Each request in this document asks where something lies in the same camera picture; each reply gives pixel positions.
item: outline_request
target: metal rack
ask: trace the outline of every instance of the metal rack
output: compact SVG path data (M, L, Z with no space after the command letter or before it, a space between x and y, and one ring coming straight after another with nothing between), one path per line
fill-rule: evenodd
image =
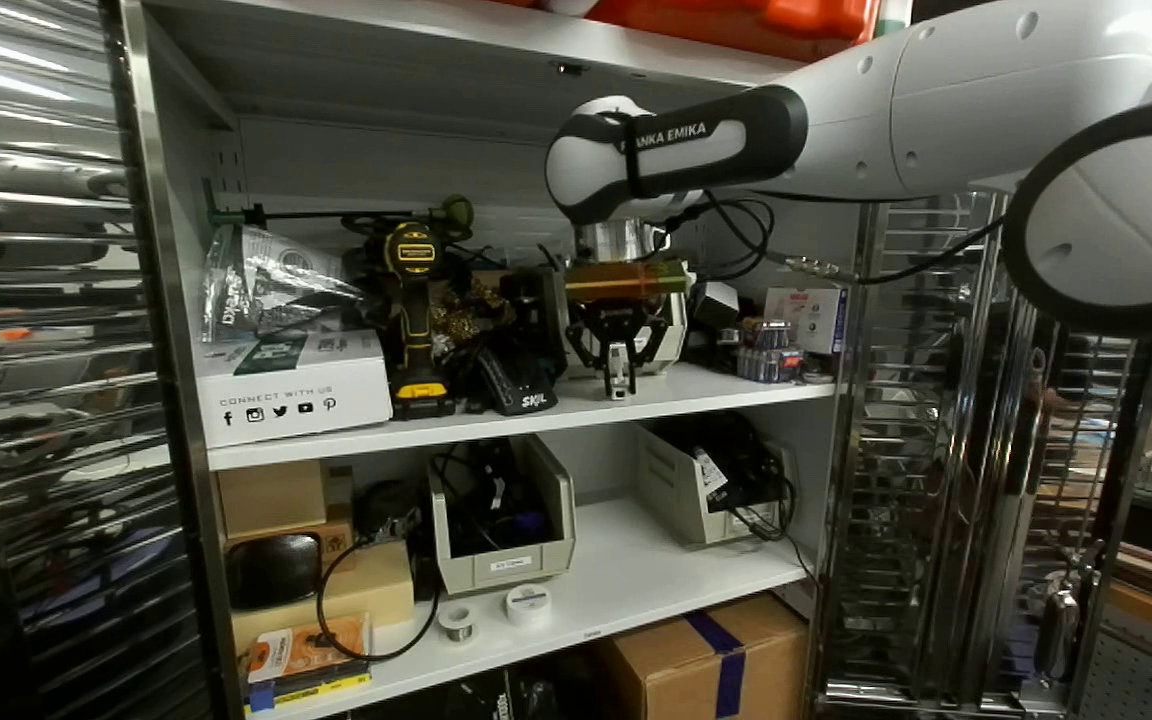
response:
M870 209L859 269L936 258L1002 209L986 194ZM819 699L1066 707L1149 386L1152 344L1045 321L1007 288L994 235L936 271L856 288Z
M210 718L101 4L0 14L0 718Z

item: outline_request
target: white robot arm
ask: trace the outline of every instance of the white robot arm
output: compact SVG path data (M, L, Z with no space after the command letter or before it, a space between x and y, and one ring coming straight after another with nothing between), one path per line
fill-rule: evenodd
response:
M1152 0L978 4L703 109L583 112L548 148L581 228L713 183L910 199L1002 171L1029 171L1002 228L1018 292L1152 332Z

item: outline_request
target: metal shelving unit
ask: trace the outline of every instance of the metal shelving unit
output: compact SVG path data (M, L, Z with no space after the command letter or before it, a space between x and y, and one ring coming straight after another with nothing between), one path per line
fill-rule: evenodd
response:
M201 269L217 205L275 209L419 209L427 194L464 194L475 205L475 239L532 254L572 254L572 228L545 194L545 137L589 97L639 97L652 109L697 103L739 84L788 72L779 62L699 50L548 14L446 0L122 0L122 42L138 109L149 209L162 261L171 352L182 365L201 349ZM195 415L193 377L176 381ZM576 560L555 577L550 627L518 638L482 591L475 639L453 649L438 632L411 656L376 664L363 689L270 718L324 718L380 703L402 693L504 669L528 656L669 620L676 611L782 590L803 577L788 543L693 551L635 507L595 506L581 489L635 498L635 434L628 426L755 407L761 415L826 428L833 386L750 386L676 365L643 377L633 400L605 400L595 381L569 381L559 405L535 415L437 415L376 428L202 448L195 435L195 483L217 489L230 468L340 461L376 468L380 458L419 465L425 448L545 434L572 442Z
M859 254L889 271L998 213L1002 197L880 209ZM859 292L853 327L815 611L822 703L1076 707L1152 344L1034 318L998 275L994 239Z

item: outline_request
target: shelf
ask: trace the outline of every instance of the shelf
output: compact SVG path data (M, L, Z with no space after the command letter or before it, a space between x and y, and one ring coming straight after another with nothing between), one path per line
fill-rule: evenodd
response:
M488 0L152 4L171 50L240 112L548 137L592 97L676 109L795 68Z
M718 407L761 407L761 405L809 405L833 400L833 386L750 386L739 377L676 365L664 377L643 377L639 395L605 400L601 381L559 386L559 405L535 415L431 415L431 421L391 421L352 434L263 442L240 448L210 448L210 472L292 465L292 461L333 461L397 448L464 444L488 435L525 434L569 434L595 426L635 426L657 415L697 415Z
M376 664L363 689L246 718L333 718L795 579L803 579L803 567L782 543L688 551L635 501L589 506L576 511L576 560L550 579L555 605L545 627L525 632L509 624L501 608L504 591L446 600L473 605L475 611L475 638L469 646L427 632L406 656Z

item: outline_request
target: wire rack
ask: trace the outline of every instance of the wire rack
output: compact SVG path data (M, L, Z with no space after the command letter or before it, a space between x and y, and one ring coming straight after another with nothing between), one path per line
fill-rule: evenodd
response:
M875 209L859 265L893 271L936 258L1002 209L986 194ZM1149 381L1152 349L1029 307L994 265L994 235L856 292L815 616L819 699L1058 711Z

